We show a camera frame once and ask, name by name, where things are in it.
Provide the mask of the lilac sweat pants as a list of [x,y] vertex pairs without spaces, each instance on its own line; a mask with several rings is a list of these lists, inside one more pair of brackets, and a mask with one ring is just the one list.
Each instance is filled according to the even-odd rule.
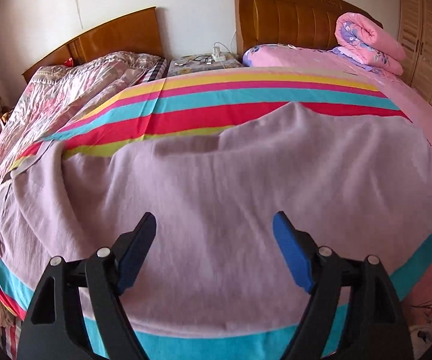
[[331,116],[288,103],[209,136],[65,158],[58,141],[4,183],[0,257],[34,288],[49,259],[87,258],[156,217],[156,238],[122,304],[161,336],[237,336],[299,322],[298,288],[272,230],[295,228],[393,272],[432,233],[432,148],[400,116]]

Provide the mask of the plaid checkered bed sheet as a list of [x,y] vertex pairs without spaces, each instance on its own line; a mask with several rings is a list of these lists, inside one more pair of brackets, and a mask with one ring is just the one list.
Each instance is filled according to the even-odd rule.
[[17,358],[17,346],[22,330],[22,320],[17,319],[16,322],[9,327],[0,327],[0,348],[10,358]]

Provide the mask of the rolled pink floral quilt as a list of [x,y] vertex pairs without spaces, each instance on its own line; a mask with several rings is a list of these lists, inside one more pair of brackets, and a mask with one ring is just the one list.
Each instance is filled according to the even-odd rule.
[[353,12],[339,16],[335,25],[338,46],[332,51],[343,55],[366,69],[378,68],[395,76],[404,69],[406,58],[401,43],[371,19]]

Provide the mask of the floral pink comforter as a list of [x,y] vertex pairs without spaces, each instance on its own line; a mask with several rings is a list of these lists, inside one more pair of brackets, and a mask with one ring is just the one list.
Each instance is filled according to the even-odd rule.
[[77,67],[39,68],[0,133],[0,184],[31,144],[116,93],[161,79],[167,64],[163,57],[119,51]]

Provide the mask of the tall wooden headboard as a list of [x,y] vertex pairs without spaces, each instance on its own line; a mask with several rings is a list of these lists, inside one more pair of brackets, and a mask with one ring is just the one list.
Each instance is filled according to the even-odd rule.
[[344,0],[234,0],[237,54],[263,44],[318,50],[338,45],[336,21],[346,12],[368,12]]

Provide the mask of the rainbow striped blanket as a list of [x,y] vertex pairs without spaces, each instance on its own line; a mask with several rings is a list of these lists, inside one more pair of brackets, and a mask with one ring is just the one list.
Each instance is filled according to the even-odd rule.
[[[169,77],[125,88],[24,150],[0,184],[43,145],[58,141],[64,157],[110,157],[136,141],[216,135],[259,119],[288,103],[326,116],[400,116],[419,128],[432,148],[432,124],[416,111],[400,83],[378,77],[247,68]],[[402,267],[387,271],[411,325],[432,328],[432,233]],[[0,257],[0,327],[24,320],[35,288],[27,287]],[[135,330],[152,359],[276,359],[298,323],[237,336],[161,336]]]

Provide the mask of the white power strip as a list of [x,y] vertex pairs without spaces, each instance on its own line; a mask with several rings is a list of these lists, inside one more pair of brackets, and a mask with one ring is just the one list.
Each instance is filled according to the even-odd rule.
[[221,62],[224,62],[226,60],[226,55],[224,55],[224,53],[221,52],[221,49],[219,46],[213,47],[212,59],[216,63],[221,63]]

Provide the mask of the nightstand with floral cover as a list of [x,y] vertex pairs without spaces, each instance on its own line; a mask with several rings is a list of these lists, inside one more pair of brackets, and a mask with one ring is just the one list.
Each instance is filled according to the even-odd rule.
[[170,61],[167,77],[175,77],[195,72],[205,72],[243,66],[230,53],[223,53],[224,61],[215,61],[211,54],[187,55]]

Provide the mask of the low wooden headboard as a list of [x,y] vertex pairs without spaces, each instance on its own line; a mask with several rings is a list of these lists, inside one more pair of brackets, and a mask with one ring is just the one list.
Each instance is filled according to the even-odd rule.
[[29,67],[22,76],[28,82],[41,67],[66,63],[79,66],[118,51],[164,55],[155,7],[134,11],[81,33]]

